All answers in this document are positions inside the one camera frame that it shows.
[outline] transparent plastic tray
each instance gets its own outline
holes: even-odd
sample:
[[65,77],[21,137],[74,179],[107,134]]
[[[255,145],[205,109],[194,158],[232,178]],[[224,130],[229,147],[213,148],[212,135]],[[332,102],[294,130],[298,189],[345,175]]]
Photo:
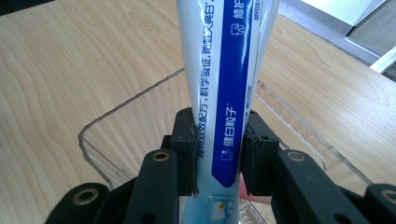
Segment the transparent plastic tray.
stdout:
[[[110,189],[117,188],[138,175],[144,156],[160,147],[164,135],[172,133],[177,111],[190,105],[186,75],[180,69],[88,124],[78,136],[84,158]],[[282,148],[308,153],[339,186],[363,194],[371,184],[260,81],[252,109],[275,131]],[[275,222],[269,206],[254,205],[268,223]],[[241,223],[251,223],[247,216],[257,210],[251,203],[242,202]],[[257,219],[252,223],[264,222]]]

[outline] white tube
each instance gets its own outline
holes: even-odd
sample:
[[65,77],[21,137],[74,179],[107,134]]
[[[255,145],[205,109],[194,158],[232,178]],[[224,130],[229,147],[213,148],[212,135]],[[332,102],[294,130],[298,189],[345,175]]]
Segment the white tube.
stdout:
[[279,0],[177,0],[199,194],[182,223],[238,223],[239,151]]

